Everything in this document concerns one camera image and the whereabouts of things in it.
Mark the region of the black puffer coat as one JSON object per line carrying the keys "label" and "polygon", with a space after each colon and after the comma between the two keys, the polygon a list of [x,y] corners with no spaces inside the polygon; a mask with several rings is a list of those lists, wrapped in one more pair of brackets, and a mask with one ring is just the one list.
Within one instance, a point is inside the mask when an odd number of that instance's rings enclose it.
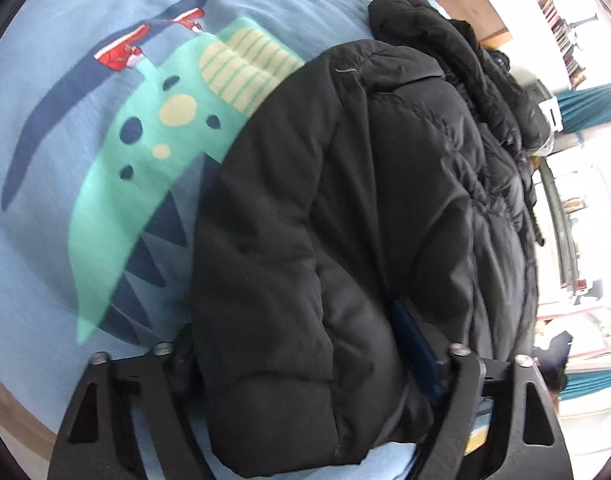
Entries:
{"label": "black puffer coat", "polygon": [[212,452],[242,477],[418,443],[397,304],[447,342],[531,349],[530,156],[551,129],[473,29],[373,0],[371,39],[290,75],[199,205],[193,332]]}

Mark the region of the row of books on shelf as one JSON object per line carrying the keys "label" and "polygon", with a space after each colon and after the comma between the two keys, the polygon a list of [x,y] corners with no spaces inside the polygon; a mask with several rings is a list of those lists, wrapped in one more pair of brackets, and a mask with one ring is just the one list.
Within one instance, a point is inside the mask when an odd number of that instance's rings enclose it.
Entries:
{"label": "row of books on shelf", "polygon": [[578,88],[586,80],[585,68],[575,58],[578,39],[575,28],[569,24],[557,10],[555,0],[537,0],[546,24],[551,31],[557,48],[563,58],[566,72],[572,90]]}

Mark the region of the teal curtain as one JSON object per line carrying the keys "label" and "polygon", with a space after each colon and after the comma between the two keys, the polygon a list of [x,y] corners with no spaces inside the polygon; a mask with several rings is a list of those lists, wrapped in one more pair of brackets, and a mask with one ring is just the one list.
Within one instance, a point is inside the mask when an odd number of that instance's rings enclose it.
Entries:
{"label": "teal curtain", "polygon": [[611,83],[556,94],[563,133],[578,133],[611,122]]}

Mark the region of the blue dinosaur print bedsheet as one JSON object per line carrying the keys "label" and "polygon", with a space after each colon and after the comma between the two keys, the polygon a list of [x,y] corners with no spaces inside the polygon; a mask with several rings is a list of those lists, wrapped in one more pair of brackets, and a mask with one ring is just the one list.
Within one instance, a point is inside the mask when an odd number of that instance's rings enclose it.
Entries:
{"label": "blue dinosaur print bedsheet", "polygon": [[26,0],[0,39],[0,435],[50,474],[94,353],[188,322],[196,211],[282,81],[373,0]]}

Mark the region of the metal desk rail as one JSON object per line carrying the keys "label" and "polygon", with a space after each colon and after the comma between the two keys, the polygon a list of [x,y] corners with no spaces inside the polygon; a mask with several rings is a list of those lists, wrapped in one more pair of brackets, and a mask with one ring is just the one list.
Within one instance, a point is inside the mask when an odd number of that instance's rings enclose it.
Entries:
{"label": "metal desk rail", "polygon": [[578,291],[579,270],[569,219],[563,209],[554,174],[545,157],[537,159],[537,170],[539,170],[541,185],[552,217],[560,285],[575,295]]}

